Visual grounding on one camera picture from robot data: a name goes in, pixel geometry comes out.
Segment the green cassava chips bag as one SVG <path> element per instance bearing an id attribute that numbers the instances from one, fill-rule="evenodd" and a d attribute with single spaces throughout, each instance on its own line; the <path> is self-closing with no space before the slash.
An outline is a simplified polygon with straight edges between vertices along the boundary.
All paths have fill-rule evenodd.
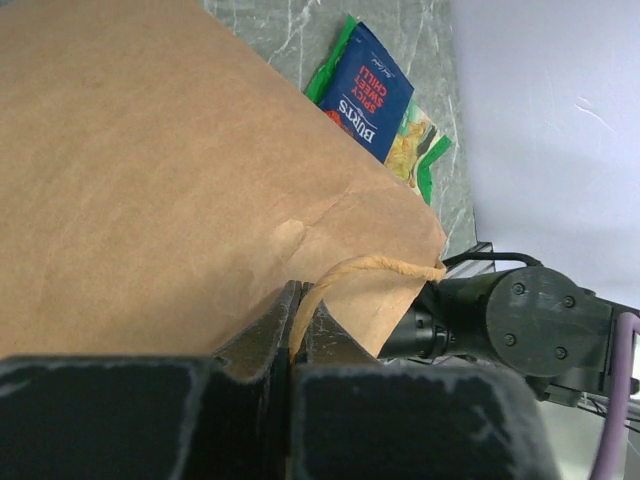
<path id="1" fill-rule="evenodd" d="M 348 35 L 357 22 L 360 21 L 351 15 L 346 17 L 333 50 L 326 62 L 318 68 L 306 89 L 306 97 L 316 106 L 336 69 Z M 386 160 L 380 163 L 407 184 L 414 193 L 421 196 L 426 204 L 430 204 L 433 191 L 431 166 L 450 146 L 451 140 L 416 104 L 412 95 L 391 150 Z"/>

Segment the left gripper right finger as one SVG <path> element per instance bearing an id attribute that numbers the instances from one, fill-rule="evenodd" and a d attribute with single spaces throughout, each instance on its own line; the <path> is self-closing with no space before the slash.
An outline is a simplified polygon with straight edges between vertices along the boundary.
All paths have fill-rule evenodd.
<path id="1" fill-rule="evenodd" d="M 386 366 L 316 310 L 292 370 L 294 479 L 556 479 L 525 382 L 469 363 Z"/>

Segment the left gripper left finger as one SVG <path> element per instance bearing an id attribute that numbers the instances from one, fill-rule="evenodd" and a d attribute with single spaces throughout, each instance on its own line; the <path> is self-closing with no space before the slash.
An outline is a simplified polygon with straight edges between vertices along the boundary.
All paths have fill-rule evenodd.
<path id="1" fill-rule="evenodd" d="M 289 282 L 249 327 L 195 356 L 1 363 L 5 479 L 281 479 Z"/>

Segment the blue white snack bag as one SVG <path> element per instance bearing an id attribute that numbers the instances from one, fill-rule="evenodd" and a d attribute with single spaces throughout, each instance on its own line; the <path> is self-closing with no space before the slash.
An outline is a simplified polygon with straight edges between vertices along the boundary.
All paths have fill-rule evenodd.
<path id="1" fill-rule="evenodd" d="M 384 162 L 414 92 L 387 49 L 357 22 L 317 106 Z"/>

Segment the brown paper bag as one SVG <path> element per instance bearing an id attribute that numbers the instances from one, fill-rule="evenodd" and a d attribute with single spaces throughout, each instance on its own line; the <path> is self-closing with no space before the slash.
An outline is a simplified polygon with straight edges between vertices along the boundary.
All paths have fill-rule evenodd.
<path id="1" fill-rule="evenodd" d="M 213 351 L 435 212 L 195 1 L 1 10 L 1 353 Z"/>

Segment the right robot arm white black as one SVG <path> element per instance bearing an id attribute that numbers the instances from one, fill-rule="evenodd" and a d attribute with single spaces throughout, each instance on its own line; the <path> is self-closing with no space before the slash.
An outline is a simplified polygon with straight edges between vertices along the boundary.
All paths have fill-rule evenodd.
<path id="1" fill-rule="evenodd" d="M 520 253 L 467 251 L 444 265 L 446 279 L 422 288 L 379 358 L 496 364 L 538 400 L 570 407 L 611 395 L 616 323 L 630 307 Z"/>

